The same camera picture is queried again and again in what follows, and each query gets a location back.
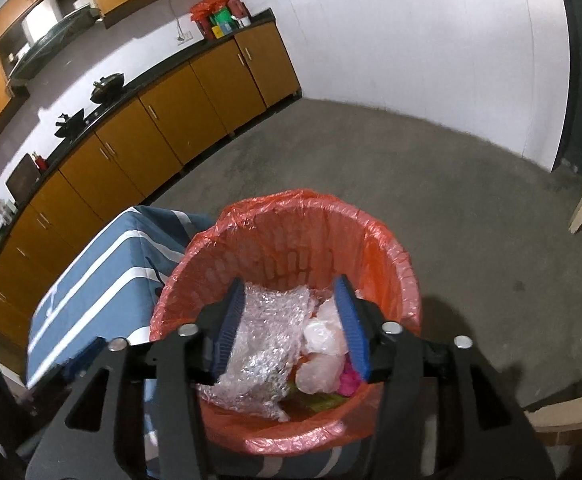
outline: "gray floor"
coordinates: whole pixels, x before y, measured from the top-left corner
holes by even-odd
[[[465,134],[300,100],[232,140],[154,203],[217,215],[296,187],[385,222],[410,252],[423,333],[471,335],[522,405],[582,393],[582,178]]]

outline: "orange plastic bag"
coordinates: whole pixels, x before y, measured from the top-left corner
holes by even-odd
[[[228,206],[197,234],[164,287],[151,319],[151,340],[192,322],[222,299],[231,280],[277,290],[327,288],[346,274],[387,319],[420,333],[420,292],[408,253],[389,229],[335,196],[308,189]],[[370,436],[382,388],[363,384],[338,408],[277,422],[201,402],[207,437],[249,454],[296,455]]]

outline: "range hood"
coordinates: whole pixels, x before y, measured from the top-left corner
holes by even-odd
[[[99,9],[90,6],[74,10],[62,18],[24,54],[8,76],[8,84],[23,86],[33,79],[49,61],[101,17]]]

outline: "black countertop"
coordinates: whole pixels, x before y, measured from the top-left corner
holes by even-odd
[[[92,113],[90,113],[86,118],[85,122],[87,126],[82,130],[82,132],[75,137],[72,141],[67,139],[63,140],[58,147],[53,150],[53,153],[46,159],[49,168],[46,170],[40,178],[37,179],[36,184],[33,186],[26,199],[21,203],[18,203],[18,212],[15,215],[13,221],[0,229],[0,253],[4,247],[4,241],[8,238],[11,229],[18,221],[22,211],[31,202],[33,197],[36,195],[37,191],[42,187],[47,178],[49,178],[55,171],[59,169],[63,161],[71,155],[71,153],[82,143],[83,140],[87,139],[90,134],[98,129],[111,115],[113,115],[117,110],[124,106],[131,99],[135,98],[143,90],[147,89],[149,86],[154,84],[162,76],[167,75],[172,70],[176,69],[178,66],[186,63],[187,61],[193,59],[194,57],[200,56],[209,50],[212,50],[218,45],[226,43],[233,36],[239,34],[244,30],[249,28],[257,27],[258,25],[263,25],[264,23],[274,22],[276,17],[271,9],[266,9],[251,17],[251,24],[248,27],[241,28],[227,34],[218,40],[202,40],[191,45],[190,47],[184,48],[179,52],[173,54],[173,56],[167,57],[167,59],[159,62],[157,65],[152,66],[143,74],[124,85],[122,88],[122,93],[120,96],[107,104],[100,105]]]

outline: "metal bolt head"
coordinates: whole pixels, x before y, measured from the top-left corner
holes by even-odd
[[[398,335],[402,332],[402,325],[400,325],[397,321],[387,321],[382,324],[382,330],[384,330],[387,334]]]
[[[178,334],[183,336],[191,336],[197,334],[200,329],[195,323],[186,323],[178,328]]]
[[[123,337],[116,337],[108,342],[108,349],[111,352],[119,352],[120,350],[124,350],[128,345],[129,343],[126,339]]]
[[[453,343],[461,349],[467,349],[473,346],[473,340],[467,335],[459,335],[453,339]]]

